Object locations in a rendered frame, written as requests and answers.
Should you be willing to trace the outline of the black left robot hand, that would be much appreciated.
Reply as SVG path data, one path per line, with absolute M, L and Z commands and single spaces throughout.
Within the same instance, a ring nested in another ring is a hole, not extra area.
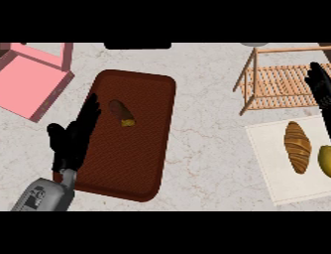
M 50 148 L 54 152 L 51 170 L 76 171 L 82 166 L 88 138 L 100 114 L 97 96 L 93 93 L 85 100 L 78 118 L 63 128 L 57 123 L 47 126 Z

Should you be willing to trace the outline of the wooden tiered shelf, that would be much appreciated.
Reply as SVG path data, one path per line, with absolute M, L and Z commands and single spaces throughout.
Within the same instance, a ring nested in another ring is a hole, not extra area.
M 304 82 L 310 66 L 307 64 L 258 65 L 259 54 L 311 51 L 331 51 L 331 46 L 264 50 L 253 48 L 251 50 L 233 87 L 233 90 L 239 90 L 243 96 L 245 105 L 239 115 L 243 115 L 248 110 L 315 106 L 315 100 Z M 331 63 L 323 63 L 320 66 L 331 77 Z

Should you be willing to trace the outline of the yellow lemon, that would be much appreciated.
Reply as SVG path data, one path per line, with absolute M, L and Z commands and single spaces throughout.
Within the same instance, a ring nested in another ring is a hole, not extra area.
M 331 178 L 331 146 L 321 146 L 317 153 L 317 164 L 323 174 Z

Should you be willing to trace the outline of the white placemat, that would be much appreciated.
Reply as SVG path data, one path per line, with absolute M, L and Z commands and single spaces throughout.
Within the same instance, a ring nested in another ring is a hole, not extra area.
M 270 199 L 274 205 L 304 201 L 331 195 L 331 178 L 317 165 L 317 152 L 331 145 L 320 115 L 295 118 L 311 145 L 308 166 L 304 174 L 296 174 L 283 146 L 287 120 L 267 122 L 245 127 Z

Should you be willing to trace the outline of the brown rectangular tray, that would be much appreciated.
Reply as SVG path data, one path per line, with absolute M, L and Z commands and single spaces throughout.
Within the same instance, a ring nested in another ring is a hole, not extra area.
M 159 74 L 103 70 L 90 92 L 100 115 L 90 135 L 75 189 L 147 201 L 158 193 L 175 95 L 175 81 Z M 122 127 L 107 103 L 118 100 L 135 124 Z

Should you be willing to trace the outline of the brown sweet potato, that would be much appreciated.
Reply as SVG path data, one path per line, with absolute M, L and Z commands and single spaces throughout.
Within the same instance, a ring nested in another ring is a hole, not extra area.
M 110 100 L 107 103 L 107 109 L 110 114 L 118 119 L 122 127 L 131 127 L 135 124 L 134 117 L 125 108 L 124 104 L 118 100 Z

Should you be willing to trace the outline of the brown croissant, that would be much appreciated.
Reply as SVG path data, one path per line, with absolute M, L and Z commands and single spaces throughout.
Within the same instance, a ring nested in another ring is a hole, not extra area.
M 293 172 L 304 174 L 311 154 L 311 143 L 295 121 L 289 121 L 284 127 L 283 147 Z

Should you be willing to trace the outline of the pink open box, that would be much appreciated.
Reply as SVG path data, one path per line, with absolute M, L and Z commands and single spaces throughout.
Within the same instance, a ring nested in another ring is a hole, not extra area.
M 75 75 L 72 43 L 60 43 L 57 56 L 20 43 L 1 43 L 0 107 L 38 122 Z

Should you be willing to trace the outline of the black appliance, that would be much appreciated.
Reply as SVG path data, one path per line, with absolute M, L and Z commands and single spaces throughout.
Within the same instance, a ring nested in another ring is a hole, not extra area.
M 155 43 L 124 43 L 110 42 L 103 43 L 103 46 L 109 50 L 168 50 L 171 48 L 171 43 L 155 42 Z

